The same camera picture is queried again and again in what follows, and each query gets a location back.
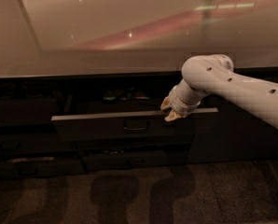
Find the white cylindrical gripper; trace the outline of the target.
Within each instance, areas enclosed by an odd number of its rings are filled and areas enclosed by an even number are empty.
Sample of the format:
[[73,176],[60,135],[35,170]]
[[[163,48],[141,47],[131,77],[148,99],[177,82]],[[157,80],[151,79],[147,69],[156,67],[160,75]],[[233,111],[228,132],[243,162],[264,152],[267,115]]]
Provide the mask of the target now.
[[168,111],[171,109],[165,117],[167,122],[183,119],[198,107],[201,99],[200,95],[182,79],[178,85],[171,89],[168,97],[164,98],[160,110]]

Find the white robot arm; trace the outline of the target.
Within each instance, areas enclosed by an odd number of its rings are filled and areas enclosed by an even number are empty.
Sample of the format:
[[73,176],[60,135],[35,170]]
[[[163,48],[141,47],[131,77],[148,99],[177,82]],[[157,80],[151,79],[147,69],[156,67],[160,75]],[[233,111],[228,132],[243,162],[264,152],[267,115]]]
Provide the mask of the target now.
[[222,54],[191,57],[181,74],[160,106],[167,121],[187,117],[216,94],[278,129],[278,83],[236,74],[232,59]]

